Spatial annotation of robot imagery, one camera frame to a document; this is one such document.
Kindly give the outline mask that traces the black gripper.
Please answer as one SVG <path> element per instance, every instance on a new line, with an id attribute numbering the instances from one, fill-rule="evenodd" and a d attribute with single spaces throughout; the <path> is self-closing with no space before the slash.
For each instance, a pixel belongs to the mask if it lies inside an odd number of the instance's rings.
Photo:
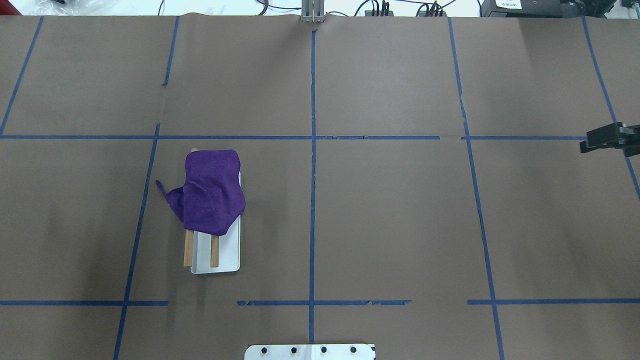
<path id="1" fill-rule="evenodd" d="M 596 150 L 622 150 L 624 157 L 640 154 L 640 125 L 615 122 L 586 133 L 586 140 L 579 143 L 582 154 Z"/>

